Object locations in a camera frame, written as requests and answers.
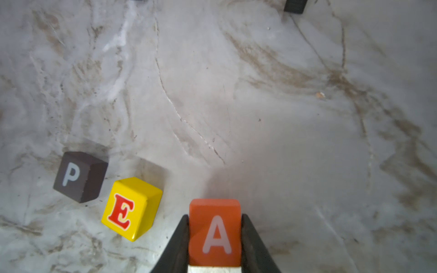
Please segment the red letter e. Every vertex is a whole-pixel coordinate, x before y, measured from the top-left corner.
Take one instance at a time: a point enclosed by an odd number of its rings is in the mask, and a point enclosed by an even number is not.
[[[131,225],[131,221],[127,219],[128,212],[134,210],[135,203],[120,194],[114,194],[114,197],[114,207],[108,220],[126,231]]]

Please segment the brown block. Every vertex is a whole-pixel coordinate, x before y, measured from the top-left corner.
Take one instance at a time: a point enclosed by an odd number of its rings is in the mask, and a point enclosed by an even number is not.
[[[84,203],[99,196],[108,163],[84,152],[66,152],[53,188]]]

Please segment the toy block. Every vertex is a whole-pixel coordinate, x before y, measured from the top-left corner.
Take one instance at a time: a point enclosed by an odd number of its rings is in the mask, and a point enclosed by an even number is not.
[[[53,188],[84,203],[99,196],[108,163],[84,152],[66,152]]]
[[[102,223],[133,242],[152,227],[162,195],[136,177],[115,181]]]
[[[192,266],[240,266],[241,206],[232,199],[194,199],[190,204]]]

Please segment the letter a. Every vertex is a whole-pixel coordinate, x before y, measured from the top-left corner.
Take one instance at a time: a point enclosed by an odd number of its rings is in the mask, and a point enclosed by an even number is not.
[[[214,233],[217,227],[220,233],[220,239],[214,239]],[[211,221],[208,235],[206,235],[205,244],[203,244],[203,253],[208,254],[212,246],[222,246],[225,249],[226,254],[232,253],[231,244],[229,243],[223,219],[219,215],[214,216]]]

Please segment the dark block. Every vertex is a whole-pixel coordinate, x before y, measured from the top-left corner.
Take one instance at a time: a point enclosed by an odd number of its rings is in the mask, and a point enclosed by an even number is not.
[[[241,216],[241,272],[281,273],[247,214]]]
[[[99,196],[108,163],[84,152],[66,152],[53,188],[84,203]]]
[[[308,0],[287,0],[284,11],[296,14],[302,14]]]
[[[189,241],[188,215],[184,215],[150,273],[187,273]]]

